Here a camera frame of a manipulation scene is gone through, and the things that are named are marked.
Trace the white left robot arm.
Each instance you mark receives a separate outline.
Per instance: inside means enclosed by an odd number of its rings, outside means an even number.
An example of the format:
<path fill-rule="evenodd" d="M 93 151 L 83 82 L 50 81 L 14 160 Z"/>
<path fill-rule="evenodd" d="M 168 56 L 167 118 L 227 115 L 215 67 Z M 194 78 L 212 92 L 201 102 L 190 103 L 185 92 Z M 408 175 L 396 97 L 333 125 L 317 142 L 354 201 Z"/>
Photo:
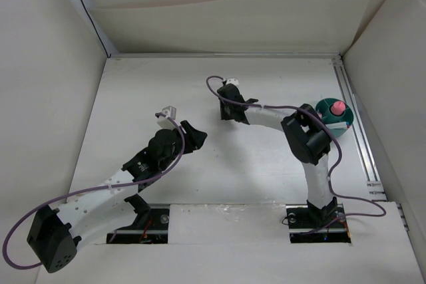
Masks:
<path fill-rule="evenodd" d="M 150 206 L 140 192 L 157 181 L 183 154 L 199 150 L 207 133 L 184 120 L 156 132 L 142 149 L 93 191 L 53 209 L 44 205 L 35 213 L 27 243 L 48 273 L 68 265 L 91 241 L 121 227 L 142 228 Z"/>

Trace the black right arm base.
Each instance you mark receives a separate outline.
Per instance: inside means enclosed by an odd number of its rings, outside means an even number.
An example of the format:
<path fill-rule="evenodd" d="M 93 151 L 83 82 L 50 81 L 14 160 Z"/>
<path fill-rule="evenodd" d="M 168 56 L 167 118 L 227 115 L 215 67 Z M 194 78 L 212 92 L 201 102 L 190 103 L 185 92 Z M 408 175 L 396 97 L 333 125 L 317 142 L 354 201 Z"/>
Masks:
<path fill-rule="evenodd" d="M 333 222 L 319 231 L 311 233 L 312 230 L 327 225 L 338 215 L 344 213 L 342 204 L 331 211 L 331 215 L 324 222 L 316 222 L 308 214 L 307 205 L 286 206 L 286 216 L 282 219 L 282 224 L 288 226 L 290 243 L 351 243 L 351 236 L 344 220 Z"/>

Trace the pink rubber eraser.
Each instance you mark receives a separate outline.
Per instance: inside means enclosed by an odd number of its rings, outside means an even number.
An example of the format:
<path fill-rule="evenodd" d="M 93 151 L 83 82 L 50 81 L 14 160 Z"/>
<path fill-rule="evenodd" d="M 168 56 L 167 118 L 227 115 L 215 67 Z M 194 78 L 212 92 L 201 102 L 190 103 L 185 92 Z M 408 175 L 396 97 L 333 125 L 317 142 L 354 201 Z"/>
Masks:
<path fill-rule="evenodd" d="M 330 112 L 335 116 L 342 116 L 345 110 L 346 104 L 340 100 L 335 101 L 330 107 Z"/>

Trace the blue capped white pen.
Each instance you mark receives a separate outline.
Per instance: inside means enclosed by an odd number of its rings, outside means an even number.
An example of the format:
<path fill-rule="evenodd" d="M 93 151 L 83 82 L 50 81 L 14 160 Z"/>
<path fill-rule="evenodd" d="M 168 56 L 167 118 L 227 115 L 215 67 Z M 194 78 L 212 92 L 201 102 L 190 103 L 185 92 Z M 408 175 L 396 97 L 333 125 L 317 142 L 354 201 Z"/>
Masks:
<path fill-rule="evenodd" d="M 346 122 L 336 122 L 326 125 L 330 130 L 347 130 L 349 125 Z"/>

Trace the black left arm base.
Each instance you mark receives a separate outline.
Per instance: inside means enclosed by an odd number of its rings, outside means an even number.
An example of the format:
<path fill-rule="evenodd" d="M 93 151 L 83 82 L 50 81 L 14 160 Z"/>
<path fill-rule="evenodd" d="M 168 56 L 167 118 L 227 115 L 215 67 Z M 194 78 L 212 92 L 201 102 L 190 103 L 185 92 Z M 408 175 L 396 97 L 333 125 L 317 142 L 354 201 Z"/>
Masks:
<path fill-rule="evenodd" d="M 138 194 L 125 199 L 136 214 L 134 221 L 108 233 L 107 244 L 167 244 L 169 204 L 147 204 Z"/>

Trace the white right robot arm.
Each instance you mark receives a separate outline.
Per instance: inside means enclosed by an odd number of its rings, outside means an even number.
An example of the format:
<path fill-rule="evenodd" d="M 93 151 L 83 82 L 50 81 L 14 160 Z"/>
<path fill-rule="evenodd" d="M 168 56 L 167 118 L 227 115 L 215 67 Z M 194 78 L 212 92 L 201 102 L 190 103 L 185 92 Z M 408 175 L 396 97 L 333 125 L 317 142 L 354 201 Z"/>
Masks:
<path fill-rule="evenodd" d="M 337 199 L 328 184 L 328 154 L 331 138 L 319 124 L 320 118 L 309 104 L 299 110 L 285 112 L 256 106 L 256 99 L 244 100 L 238 87 L 224 84 L 217 90 L 222 120 L 235 120 L 247 125 L 260 125 L 285 134 L 292 154 L 302 163 L 308 187 L 308 219 L 317 227 L 331 220 Z"/>

